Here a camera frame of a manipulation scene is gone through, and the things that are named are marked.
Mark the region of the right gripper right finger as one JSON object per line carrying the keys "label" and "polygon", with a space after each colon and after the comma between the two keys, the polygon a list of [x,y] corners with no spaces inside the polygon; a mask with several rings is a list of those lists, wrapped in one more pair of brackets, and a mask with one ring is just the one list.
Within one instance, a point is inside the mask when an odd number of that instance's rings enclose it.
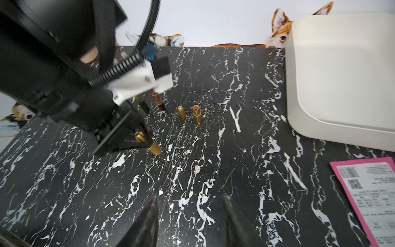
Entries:
{"label": "right gripper right finger", "polygon": [[229,195],[224,195],[225,215],[225,246],[249,247],[249,235],[244,229],[243,215],[235,201]]}

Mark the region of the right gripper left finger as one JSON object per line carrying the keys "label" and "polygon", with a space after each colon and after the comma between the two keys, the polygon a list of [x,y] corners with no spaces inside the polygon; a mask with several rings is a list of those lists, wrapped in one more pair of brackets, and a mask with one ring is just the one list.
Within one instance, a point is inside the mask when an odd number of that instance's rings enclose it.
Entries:
{"label": "right gripper left finger", "polygon": [[117,247],[156,247],[158,228],[158,198],[153,196]]}

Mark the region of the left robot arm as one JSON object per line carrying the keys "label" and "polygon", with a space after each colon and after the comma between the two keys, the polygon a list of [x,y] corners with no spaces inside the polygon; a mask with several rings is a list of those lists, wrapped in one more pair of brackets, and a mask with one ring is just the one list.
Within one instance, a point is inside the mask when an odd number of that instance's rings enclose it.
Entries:
{"label": "left robot arm", "polygon": [[130,103],[170,76],[167,57],[144,51],[160,1],[152,1],[137,44],[119,63],[117,1],[1,1],[1,92],[47,122],[66,122],[96,140],[94,155],[157,144]]}

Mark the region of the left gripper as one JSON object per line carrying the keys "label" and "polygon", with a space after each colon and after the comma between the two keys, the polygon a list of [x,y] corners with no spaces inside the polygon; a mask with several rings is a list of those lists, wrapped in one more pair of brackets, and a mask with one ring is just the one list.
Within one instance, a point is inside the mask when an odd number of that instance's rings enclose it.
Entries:
{"label": "left gripper", "polygon": [[92,154],[104,156],[116,151],[143,149],[144,147],[135,139],[135,133],[140,131],[148,140],[154,141],[143,114],[132,103],[125,101],[120,106],[116,106],[110,117],[95,130],[98,146]]}

